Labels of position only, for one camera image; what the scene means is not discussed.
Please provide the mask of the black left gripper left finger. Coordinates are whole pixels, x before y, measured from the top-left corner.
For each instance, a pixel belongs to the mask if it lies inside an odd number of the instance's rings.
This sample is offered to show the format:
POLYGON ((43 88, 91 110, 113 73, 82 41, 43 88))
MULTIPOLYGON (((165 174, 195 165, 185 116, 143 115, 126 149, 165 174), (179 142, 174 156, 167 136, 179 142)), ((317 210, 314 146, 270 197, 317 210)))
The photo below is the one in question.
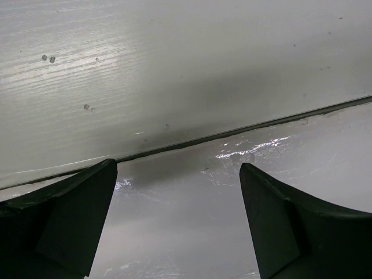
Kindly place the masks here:
POLYGON ((117 179, 106 159, 74 176, 1 202, 1 278, 85 278, 117 179))

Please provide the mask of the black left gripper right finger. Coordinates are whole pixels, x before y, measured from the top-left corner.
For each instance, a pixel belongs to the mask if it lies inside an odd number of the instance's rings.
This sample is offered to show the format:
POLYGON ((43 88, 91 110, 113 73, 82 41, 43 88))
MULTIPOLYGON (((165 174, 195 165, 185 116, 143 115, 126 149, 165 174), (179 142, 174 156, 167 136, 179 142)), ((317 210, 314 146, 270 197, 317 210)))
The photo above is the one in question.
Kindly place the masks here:
POLYGON ((250 163, 239 171, 261 278, 370 278, 371 214, 309 195, 250 163))

